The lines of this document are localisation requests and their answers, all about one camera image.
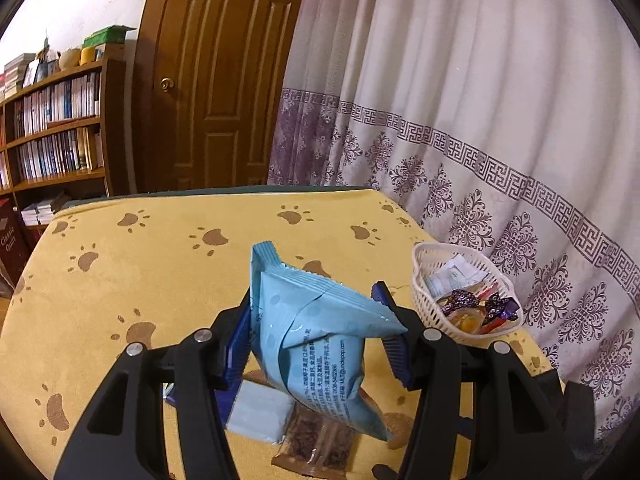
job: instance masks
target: wooden bookshelf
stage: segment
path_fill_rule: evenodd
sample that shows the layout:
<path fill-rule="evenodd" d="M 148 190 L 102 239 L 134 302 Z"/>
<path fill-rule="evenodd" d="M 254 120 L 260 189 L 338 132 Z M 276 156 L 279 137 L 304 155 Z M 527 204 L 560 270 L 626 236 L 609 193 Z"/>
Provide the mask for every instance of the wooden bookshelf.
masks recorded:
<path fill-rule="evenodd" d="M 0 189 L 0 197 L 11 197 L 18 213 L 29 204 L 44 198 L 54 198 L 65 191 L 72 199 L 89 196 L 115 196 L 129 192 L 126 156 L 124 148 L 124 75 L 126 64 L 116 59 L 104 59 L 58 72 L 42 81 L 23 88 L 0 102 L 0 156 L 4 157 L 9 186 Z M 72 80 L 91 72 L 100 73 L 100 115 L 77 118 L 46 130 L 17 137 L 14 131 L 18 103 L 30 94 L 66 80 Z M 18 151 L 28 142 L 60 134 L 76 128 L 87 128 L 90 142 L 100 139 L 104 166 L 92 170 L 23 179 Z M 30 230 L 42 231 L 46 225 L 30 226 Z"/>

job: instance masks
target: table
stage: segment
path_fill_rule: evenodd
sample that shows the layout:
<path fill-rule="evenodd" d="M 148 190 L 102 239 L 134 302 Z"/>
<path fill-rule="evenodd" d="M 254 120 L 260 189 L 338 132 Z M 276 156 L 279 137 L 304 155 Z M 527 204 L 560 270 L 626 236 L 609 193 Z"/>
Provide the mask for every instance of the table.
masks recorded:
<path fill-rule="evenodd" d="M 56 216 L 26 266 L 0 335 L 0 413 L 48 478 L 127 342 L 157 348 L 209 326 L 241 300 L 251 246 L 263 240 L 274 242 L 283 261 L 363 294 L 385 280 L 397 303 L 411 306 L 410 251 L 431 238 L 373 190 L 124 198 Z M 505 340 L 531 372 L 550 369 L 526 330 Z M 379 340 L 367 342 L 365 364 L 363 387 L 382 411 L 413 418 L 418 394 L 392 378 Z M 472 416 L 464 386 L 461 413 Z M 172 408 L 164 425 L 170 471 L 183 479 Z M 242 480 L 298 477 L 270 465 L 277 447 L 234 434 L 228 439 Z M 459 439 L 452 478 L 466 472 L 468 441 Z M 362 436 L 348 476 L 372 478 L 375 463 L 397 470 L 403 454 Z"/>

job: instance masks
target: bookshelf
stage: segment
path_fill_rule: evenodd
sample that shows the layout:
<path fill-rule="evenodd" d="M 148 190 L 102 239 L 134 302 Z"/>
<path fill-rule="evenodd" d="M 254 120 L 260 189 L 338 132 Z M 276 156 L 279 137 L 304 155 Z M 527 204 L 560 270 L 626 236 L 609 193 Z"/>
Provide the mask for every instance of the bookshelf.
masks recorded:
<path fill-rule="evenodd" d="M 129 192 L 125 68 L 116 59 L 94 61 L 0 102 L 0 198 L 11 198 L 20 213 L 62 191 L 71 199 Z"/>

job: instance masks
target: candy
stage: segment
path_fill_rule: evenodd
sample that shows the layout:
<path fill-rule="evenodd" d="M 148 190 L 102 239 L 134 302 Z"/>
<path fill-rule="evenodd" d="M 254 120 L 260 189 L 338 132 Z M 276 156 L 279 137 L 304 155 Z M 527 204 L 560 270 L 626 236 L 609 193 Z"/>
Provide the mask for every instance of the candy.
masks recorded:
<path fill-rule="evenodd" d="M 499 317 L 500 314 L 504 312 L 504 309 L 509 301 L 513 300 L 511 300 L 511 298 L 501 298 L 497 292 L 495 294 L 492 294 L 484 304 L 484 308 L 486 310 L 484 324 L 491 323 L 494 319 Z"/>
<path fill-rule="evenodd" d="M 442 307 L 442 313 L 448 316 L 460 308 L 478 308 L 478 298 L 471 292 L 457 288 L 449 296 L 449 301 Z"/>
<path fill-rule="evenodd" d="M 498 283 L 494 282 L 493 285 L 491 286 L 491 288 L 488 288 L 487 290 L 485 290 L 484 292 L 481 292 L 478 295 L 478 300 L 480 301 L 484 301 L 486 300 L 488 297 L 496 294 L 498 292 Z"/>
<path fill-rule="evenodd" d="M 482 328 L 480 329 L 480 333 L 481 334 L 488 334 L 489 332 L 495 330 L 496 328 L 504 325 L 505 322 L 506 322 L 505 319 L 503 319 L 501 317 L 497 317 L 493 321 L 482 325 Z"/>
<path fill-rule="evenodd" d="M 518 319 L 517 311 L 520 308 L 520 305 L 516 303 L 513 298 L 508 298 L 507 304 L 504 306 L 504 310 L 500 314 L 500 317 L 503 319 L 508 319 L 509 321 L 516 321 Z"/>
<path fill-rule="evenodd" d="M 475 334 L 482 326 L 484 314 L 477 308 L 460 308 L 451 314 L 449 320 L 462 332 Z"/>

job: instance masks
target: white plastic basket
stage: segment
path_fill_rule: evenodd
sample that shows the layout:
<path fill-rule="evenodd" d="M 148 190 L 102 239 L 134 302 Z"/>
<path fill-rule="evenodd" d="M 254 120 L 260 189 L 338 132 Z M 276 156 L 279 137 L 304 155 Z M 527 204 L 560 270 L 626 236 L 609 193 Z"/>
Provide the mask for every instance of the white plastic basket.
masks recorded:
<path fill-rule="evenodd" d="M 520 305 L 520 301 L 516 298 L 513 291 L 513 283 L 511 283 L 484 254 L 479 253 L 475 249 L 459 245 L 423 242 L 414 245 L 412 252 L 414 275 L 411 280 L 411 297 L 412 300 L 414 300 L 415 307 L 424 325 L 427 327 L 436 327 L 458 343 L 467 345 L 483 345 L 498 335 L 508 334 L 517 330 L 524 321 L 521 305 L 518 309 L 517 321 L 507 321 L 499 329 L 489 334 L 468 334 L 462 332 L 462 330 L 453 326 L 444 316 L 440 307 L 424 285 L 422 277 L 433 274 L 456 254 L 461 254 L 470 264 L 473 264 L 478 269 L 484 270 L 484 272 L 488 272 L 498 283 L 500 296 L 514 298 L 518 305 Z"/>

